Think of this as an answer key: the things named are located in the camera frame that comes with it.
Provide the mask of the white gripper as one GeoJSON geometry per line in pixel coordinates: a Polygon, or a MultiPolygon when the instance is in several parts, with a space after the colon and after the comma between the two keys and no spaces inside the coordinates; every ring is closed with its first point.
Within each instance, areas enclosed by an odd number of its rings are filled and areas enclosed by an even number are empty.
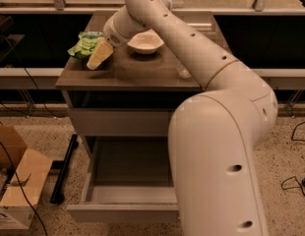
{"type": "Polygon", "coordinates": [[[113,46],[120,47],[127,44],[136,34],[147,31],[149,27],[136,21],[123,6],[104,24],[103,37],[97,40],[97,44],[87,67],[95,70],[104,60],[113,53],[113,46]]]}

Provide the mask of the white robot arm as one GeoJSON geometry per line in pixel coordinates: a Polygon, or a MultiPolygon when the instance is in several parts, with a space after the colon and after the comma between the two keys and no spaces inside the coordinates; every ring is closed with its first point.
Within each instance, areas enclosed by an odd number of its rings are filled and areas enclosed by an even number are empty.
{"type": "Polygon", "coordinates": [[[121,46],[154,30],[202,92],[184,100],[168,152],[185,236],[269,236],[253,150],[275,125],[272,88],[231,53],[171,12],[170,0],[125,0],[104,25],[121,46]]]}

